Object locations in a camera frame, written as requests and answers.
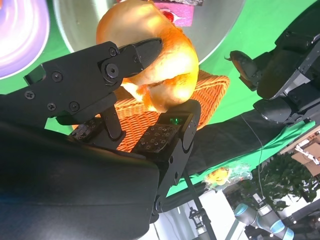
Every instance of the metal pole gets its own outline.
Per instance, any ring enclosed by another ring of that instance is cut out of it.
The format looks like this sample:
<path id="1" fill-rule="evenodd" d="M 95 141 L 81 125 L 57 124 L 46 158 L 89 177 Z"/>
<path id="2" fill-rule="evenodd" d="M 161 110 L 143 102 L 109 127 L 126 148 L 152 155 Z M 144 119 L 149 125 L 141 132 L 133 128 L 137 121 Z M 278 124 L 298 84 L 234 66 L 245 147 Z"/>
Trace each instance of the metal pole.
<path id="1" fill-rule="evenodd" d="M 210 239 L 211 240 L 217 240 L 215 232 L 214 232 L 214 230 L 213 230 L 213 228 L 211 226 L 211 221 L 210 221 L 210 219 L 209 219 L 209 217 L 208 217 L 208 215 L 206 213 L 206 210 L 203 208 L 203 206 L 201 204 L 199 196 L 198 196 L 198 194 L 197 194 L 197 192 L 195 190 L 194 185 L 191 182 L 191 179 L 189 177 L 188 171 L 186 169 L 184 169 L 184 171 L 183 171 L 183 177 L 184 177 L 186 185 L 188 186 L 188 189 L 189 189 L 189 191 L 190 191 L 190 193 L 192 195 L 192 198 L 194 200 L 196 208 L 198 209 L 198 212 L 201 213 L 203 224 L 205 225 L 206 231 L 208 232 Z"/>

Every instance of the bolt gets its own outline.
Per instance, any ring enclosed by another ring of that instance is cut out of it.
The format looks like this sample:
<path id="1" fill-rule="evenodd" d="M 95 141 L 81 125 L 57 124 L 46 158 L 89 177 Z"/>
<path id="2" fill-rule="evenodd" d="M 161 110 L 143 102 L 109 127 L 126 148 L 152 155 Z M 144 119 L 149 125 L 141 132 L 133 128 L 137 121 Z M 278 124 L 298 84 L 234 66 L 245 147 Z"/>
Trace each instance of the bolt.
<path id="1" fill-rule="evenodd" d="M 26 99 L 31 100 L 35 98 L 35 93 L 33 91 L 26 91 L 24 96 Z"/>
<path id="2" fill-rule="evenodd" d="M 79 103 L 77 103 L 76 101 L 72 101 L 69 104 L 69 108 L 72 112 L 76 112 L 79 110 L 80 106 L 79 106 Z"/>
<path id="3" fill-rule="evenodd" d="M 137 57 L 136 55 L 133 56 L 133 61 L 134 61 L 135 63 L 138 63 L 138 62 L 139 62 L 139 59 L 138 59 L 138 57 Z"/>
<path id="4" fill-rule="evenodd" d="M 49 111 L 54 111 L 57 108 L 53 102 L 48 103 L 46 107 L 48 108 Z"/>
<path id="5" fill-rule="evenodd" d="M 118 69 L 117 65 L 115 65 L 113 63 L 110 63 L 105 67 L 105 72 L 112 79 L 118 77 L 118 75 L 119 75 L 119 69 Z"/>
<path id="6" fill-rule="evenodd" d="M 117 55 L 117 51 L 115 48 L 110 47 L 109 48 L 109 54 L 111 55 L 111 57 L 114 57 L 115 55 Z"/>
<path id="7" fill-rule="evenodd" d="M 54 71 L 51 75 L 53 81 L 55 81 L 56 83 L 61 82 L 63 77 L 62 74 L 58 71 Z"/>

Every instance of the bread bun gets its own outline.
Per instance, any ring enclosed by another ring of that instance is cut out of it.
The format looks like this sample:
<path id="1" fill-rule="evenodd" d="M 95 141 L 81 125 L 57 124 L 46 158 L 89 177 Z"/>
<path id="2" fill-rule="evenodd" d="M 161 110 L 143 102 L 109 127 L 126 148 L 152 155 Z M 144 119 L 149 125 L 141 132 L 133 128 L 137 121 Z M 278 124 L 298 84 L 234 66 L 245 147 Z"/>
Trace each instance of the bread bun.
<path id="1" fill-rule="evenodd" d="M 118 47 L 161 38 L 158 58 L 144 71 L 123 80 L 122 86 L 150 110 L 165 112 L 187 101 L 195 90 L 199 61 L 191 41 L 152 1 L 127 0 L 112 7 L 100 20 L 96 43 Z"/>

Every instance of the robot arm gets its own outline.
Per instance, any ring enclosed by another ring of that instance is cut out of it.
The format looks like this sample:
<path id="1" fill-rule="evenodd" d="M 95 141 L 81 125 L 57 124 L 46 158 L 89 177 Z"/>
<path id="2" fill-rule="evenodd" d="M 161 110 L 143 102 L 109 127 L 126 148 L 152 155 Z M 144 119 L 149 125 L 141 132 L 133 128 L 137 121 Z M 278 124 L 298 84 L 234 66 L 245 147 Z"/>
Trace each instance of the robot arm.
<path id="1" fill-rule="evenodd" d="M 320 2 L 316 1 L 255 59 L 233 51 L 240 79 L 262 100 L 253 107 L 267 120 L 292 126 L 320 113 Z"/>
<path id="2" fill-rule="evenodd" d="M 0 96 L 1 238 L 129 240 L 148 231 L 184 171 L 201 107 L 189 100 L 162 113 L 121 152 L 113 91 L 161 49 L 158 38 L 106 42 L 43 63 L 27 87 Z M 51 117 L 80 125 L 66 136 L 44 129 Z"/>

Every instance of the wire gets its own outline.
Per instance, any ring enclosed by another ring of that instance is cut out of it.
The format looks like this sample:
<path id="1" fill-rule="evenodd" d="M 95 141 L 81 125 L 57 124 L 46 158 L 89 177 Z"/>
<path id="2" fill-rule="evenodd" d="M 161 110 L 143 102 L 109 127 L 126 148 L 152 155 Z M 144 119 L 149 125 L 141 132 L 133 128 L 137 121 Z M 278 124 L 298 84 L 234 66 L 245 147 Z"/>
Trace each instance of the wire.
<path id="1" fill-rule="evenodd" d="M 260 163 L 261 163 L 261 158 L 262 158 L 262 152 L 264 149 L 264 145 L 262 144 L 260 138 L 258 137 L 258 135 L 255 133 L 255 131 L 253 130 L 253 128 L 249 125 L 249 123 L 245 120 L 245 118 L 242 116 L 242 114 L 240 114 L 241 118 L 243 119 L 243 121 L 248 125 L 248 127 L 251 129 L 251 131 L 253 132 L 253 134 L 256 136 L 256 138 L 258 139 L 260 145 L 261 145 L 261 152 L 260 152 L 260 158 L 259 158 L 259 163 L 258 163 L 258 178 L 259 178 L 259 185 L 260 185 L 260 190 L 261 190 L 261 195 L 262 198 L 264 199 L 264 192 L 262 190 L 262 184 L 261 184 L 261 178 L 260 178 Z"/>
<path id="2" fill-rule="evenodd" d="M 180 240 L 180 238 L 178 237 L 178 235 L 177 235 L 177 233 L 176 233 L 176 230 L 175 230 L 175 228 L 174 228 L 174 225 L 173 225 L 172 222 L 170 221 L 169 217 L 168 217 L 164 212 L 162 212 L 162 213 L 163 213 L 163 215 L 166 217 L 166 219 L 168 219 L 168 221 L 169 221 L 169 223 L 170 223 L 170 225 L 171 225 L 171 227 L 172 227 L 172 230 L 173 230 L 173 233 L 174 233 L 176 239 L 177 239 L 177 240 Z"/>
<path id="3" fill-rule="evenodd" d="M 156 227 L 155 223 L 153 223 L 153 226 L 154 226 L 154 230 L 155 230 L 156 236 L 158 237 L 158 240 L 160 240 L 159 233 L 158 233 L 158 230 L 157 230 L 157 227 Z"/>

